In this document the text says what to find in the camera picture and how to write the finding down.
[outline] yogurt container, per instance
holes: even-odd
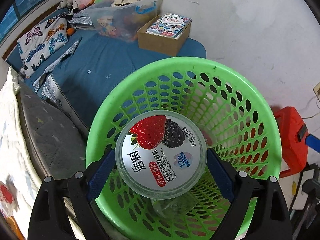
[[[132,119],[116,143],[120,176],[135,192],[170,199],[190,190],[207,162],[199,128],[185,116],[154,110]]]

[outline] pink butterfly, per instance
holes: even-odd
[[[31,31],[27,34],[27,39],[26,39],[26,44],[25,44],[25,45],[27,45],[34,36],[40,37],[40,36],[42,36],[42,35],[43,35],[43,33],[40,31],[40,27],[34,28],[33,30],[31,30]]]

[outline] wooden trim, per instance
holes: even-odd
[[[2,58],[4,60],[7,59],[7,57],[9,56],[9,54],[11,53],[11,51],[15,48],[15,46],[17,46],[18,44],[18,39],[21,38],[23,35],[25,35],[27,32],[31,31],[33,27],[37,26],[39,22],[41,22],[41,20],[43,20],[44,18],[46,18],[48,15],[50,15],[51,13],[53,13],[56,9],[57,6],[60,3],[57,3],[55,5],[53,5],[52,7],[50,7],[48,10],[46,10],[43,14],[41,14],[39,17],[37,17],[32,23],[30,23],[19,35],[18,37],[11,43],[11,45],[9,46],[9,48],[6,50],[6,52],[3,54]]]

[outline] window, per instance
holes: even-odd
[[[30,10],[44,0],[15,0],[0,23],[0,41]]]

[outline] orange ball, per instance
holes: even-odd
[[[76,32],[76,30],[74,28],[72,28],[72,27],[67,29],[67,35],[68,36],[73,35],[75,32]]]

